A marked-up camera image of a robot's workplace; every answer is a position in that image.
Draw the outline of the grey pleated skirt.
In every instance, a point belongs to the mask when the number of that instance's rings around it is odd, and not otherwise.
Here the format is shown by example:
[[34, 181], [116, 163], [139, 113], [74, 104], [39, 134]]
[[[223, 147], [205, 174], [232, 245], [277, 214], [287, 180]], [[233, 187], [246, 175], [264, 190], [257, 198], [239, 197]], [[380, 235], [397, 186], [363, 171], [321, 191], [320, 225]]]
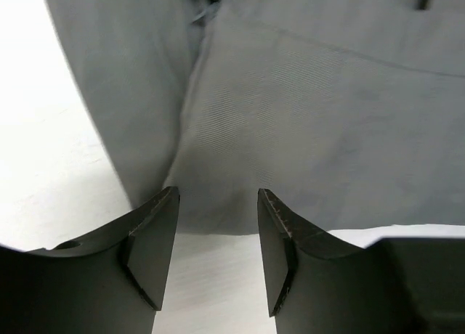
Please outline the grey pleated skirt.
[[132, 205], [256, 232], [464, 222], [464, 0], [46, 0]]

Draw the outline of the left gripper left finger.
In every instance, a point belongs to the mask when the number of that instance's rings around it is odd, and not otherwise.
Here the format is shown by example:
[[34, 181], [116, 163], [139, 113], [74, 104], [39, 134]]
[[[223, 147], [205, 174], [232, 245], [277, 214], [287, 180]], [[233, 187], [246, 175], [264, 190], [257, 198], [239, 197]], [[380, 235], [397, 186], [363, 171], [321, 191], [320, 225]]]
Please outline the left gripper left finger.
[[150, 333], [179, 212], [176, 187], [47, 250], [1, 248], [3, 333]]

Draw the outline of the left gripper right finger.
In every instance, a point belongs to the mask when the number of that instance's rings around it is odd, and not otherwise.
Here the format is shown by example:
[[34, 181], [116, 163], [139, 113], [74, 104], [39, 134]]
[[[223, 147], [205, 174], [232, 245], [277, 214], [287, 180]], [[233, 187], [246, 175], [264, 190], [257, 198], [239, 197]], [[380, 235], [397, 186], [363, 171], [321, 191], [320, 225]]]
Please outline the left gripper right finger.
[[388, 237], [367, 248], [257, 200], [269, 315], [278, 333], [462, 333], [464, 241]]

